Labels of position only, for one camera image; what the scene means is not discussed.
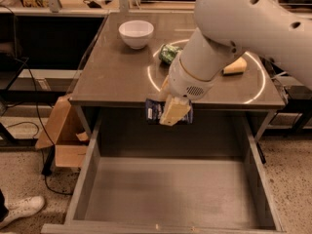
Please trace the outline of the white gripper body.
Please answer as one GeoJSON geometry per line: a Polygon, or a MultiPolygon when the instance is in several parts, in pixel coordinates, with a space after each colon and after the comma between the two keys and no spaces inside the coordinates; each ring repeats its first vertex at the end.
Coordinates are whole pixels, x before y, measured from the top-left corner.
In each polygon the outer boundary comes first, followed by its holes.
{"type": "Polygon", "coordinates": [[[169,89],[175,97],[190,100],[201,99],[213,85],[213,74],[209,78],[196,77],[182,62],[182,53],[179,53],[169,68],[169,89]]]}

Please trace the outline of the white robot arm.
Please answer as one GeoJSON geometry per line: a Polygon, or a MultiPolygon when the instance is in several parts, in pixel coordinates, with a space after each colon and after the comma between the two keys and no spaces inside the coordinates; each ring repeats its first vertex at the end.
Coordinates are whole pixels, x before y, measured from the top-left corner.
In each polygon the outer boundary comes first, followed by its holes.
{"type": "Polygon", "coordinates": [[[252,52],[312,89],[312,20],[275,0],[196,0],[194,33],[164,82],[162,125],[172,126],[213,86],[221,69],[252,52]]]}

